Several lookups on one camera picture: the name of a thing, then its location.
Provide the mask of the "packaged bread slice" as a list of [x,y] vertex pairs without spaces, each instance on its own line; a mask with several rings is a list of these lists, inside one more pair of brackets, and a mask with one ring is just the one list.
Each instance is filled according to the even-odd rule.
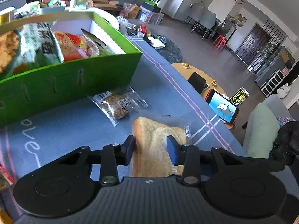
[[189,124],[179,127],[177,123],[167,125],[146,117],[133,121],[132,132],[136,137],[136,148],[132,155],[132,177],[159,178],[182,175],[183,166],[171,163],[167,152],[167,137],[173,136],[180,145],[191,142]]

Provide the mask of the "red yellow snack packet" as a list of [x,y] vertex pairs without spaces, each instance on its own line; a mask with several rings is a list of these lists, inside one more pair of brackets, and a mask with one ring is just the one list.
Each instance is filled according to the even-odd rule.
[[53,34],[59,43],[64,63],[91,57],[92,50],[83,37],[60,31]]

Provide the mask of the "clear dark snack packet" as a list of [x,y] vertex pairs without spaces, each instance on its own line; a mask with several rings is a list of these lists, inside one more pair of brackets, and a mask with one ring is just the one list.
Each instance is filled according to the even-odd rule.
[[88,98],[105,114],[113,126],[133,109],[147,108],[148,104],[132,87],[120,87]]

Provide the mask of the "red cased smartphone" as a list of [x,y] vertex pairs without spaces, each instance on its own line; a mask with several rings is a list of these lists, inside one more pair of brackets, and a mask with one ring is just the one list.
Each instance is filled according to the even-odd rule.
[[233,125],[239,113],[239,108],[226,99],[218,91],[212,89],[208,92],[205,101],[225,123]]

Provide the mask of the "black tablet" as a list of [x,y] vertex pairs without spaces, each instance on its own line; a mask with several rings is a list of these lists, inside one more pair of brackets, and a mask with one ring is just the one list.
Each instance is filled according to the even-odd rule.
[[202,94],[209,87],[206,80],[196,72],[193,72],[187,81],[199,94]]

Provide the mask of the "yellow wooden stool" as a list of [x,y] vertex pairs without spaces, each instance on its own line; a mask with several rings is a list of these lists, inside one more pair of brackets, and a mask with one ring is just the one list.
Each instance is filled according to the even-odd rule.
[[191,66],[186,62],[173,63],[172,66],[193,86],[198,93],[201,94],[202,98],[205,99],[209,91],[212,89],[226,95],[220,85],[200,69]]

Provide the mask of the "yellow patterned can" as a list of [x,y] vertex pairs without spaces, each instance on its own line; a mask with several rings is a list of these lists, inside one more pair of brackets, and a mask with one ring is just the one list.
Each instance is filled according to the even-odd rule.
[[241,87],[235,95],[230,98],[230,102],[235,106],[240,106],[247,98],[250,97],[249,92],[244,88]]

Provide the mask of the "blue plaid tablecloth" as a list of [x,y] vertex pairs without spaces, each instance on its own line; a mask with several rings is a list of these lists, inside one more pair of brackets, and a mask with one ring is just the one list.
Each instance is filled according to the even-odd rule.
[[[192,142],[202,150],[221,146],[243,156],[244,151],[232,133],[223,124],[194,88],[159,54],[146,43],[135,44],[145,52],[132,79],[135,88],[148,103],[147,111],[163,119],[191,121]],[[108,118],[89,99],[43,112],[19,121],[1,130],[1,147],[6,167],[15,167],[16,176],[43,166],[80,147],[98,150],[107,144],[120,143],[131,133],[131,120],[123,118],[113,126]],[[106,203],[96,204],[88,215],[79,214],[67,223],[236,223],[208,206],[201,196],[189,199],[179,192],[176,207],[165,200],[150,206],[144,216],[139,197],[120,200],[130,204],[129,213],[119,204],[108,210]]]

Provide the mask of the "dark round side table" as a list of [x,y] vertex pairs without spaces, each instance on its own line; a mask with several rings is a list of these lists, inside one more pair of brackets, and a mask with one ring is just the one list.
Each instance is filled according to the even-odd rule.
[[[155,31],[154,24],[145,24],[137,19],[129,19],[128,22],[132,24],[131,28],[127,28],[127,33],[131,38],[136,39],[137,42],[149,44],[170,64],[183,62],[182,52],[179,47],[167,36]],[[138,35],[140,27],[147,29],[142,38],[141,35]]]

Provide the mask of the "green cardboard box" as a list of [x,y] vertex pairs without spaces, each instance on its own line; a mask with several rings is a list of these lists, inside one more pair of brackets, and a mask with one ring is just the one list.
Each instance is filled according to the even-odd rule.
[[18,19],[1,25],[1,34],[38,22],[55,21],[55,30],[79,33],[83,28],[101,39],[112,55],[40,67],[1,79],[1,127],[88,95],[127,86],[141,51],[97,11],[77,10]]

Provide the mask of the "red plastic stool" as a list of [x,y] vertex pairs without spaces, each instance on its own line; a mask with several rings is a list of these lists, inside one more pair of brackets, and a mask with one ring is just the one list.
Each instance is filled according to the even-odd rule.
[[224,36],[219,35],[217,39],[213,42],[213,45],[215,45],[217,49],[220,49],[222,51],[226,47],[227,41],[228,40]]

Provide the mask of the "clear storage bin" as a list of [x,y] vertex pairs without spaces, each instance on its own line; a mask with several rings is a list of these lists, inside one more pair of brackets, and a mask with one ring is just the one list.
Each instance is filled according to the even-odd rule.
[[137,19],[145,24],[159,25],[162,21],[164,14],[152,12],[143,6],[140,6]]

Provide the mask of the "green chips bag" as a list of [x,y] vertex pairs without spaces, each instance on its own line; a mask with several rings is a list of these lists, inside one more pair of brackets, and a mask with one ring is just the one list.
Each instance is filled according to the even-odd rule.
[[29,23],[1,35],[1,79],[48,65],[64,58],[52,26],[56,22]]

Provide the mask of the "open cardboard box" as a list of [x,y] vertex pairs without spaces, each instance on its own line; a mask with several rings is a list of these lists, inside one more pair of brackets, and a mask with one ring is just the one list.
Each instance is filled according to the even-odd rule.
[[102,10],[114,11],[118,9],[117,5],[119,5],[119,2],[115,0],[88,0],[87,5],[89,7],[96,7]]

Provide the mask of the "yellow tin can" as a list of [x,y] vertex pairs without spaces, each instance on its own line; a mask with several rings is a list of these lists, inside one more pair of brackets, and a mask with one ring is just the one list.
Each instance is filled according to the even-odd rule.
[[15,7],[8,7],[0,11],[0,25],[14,20]]

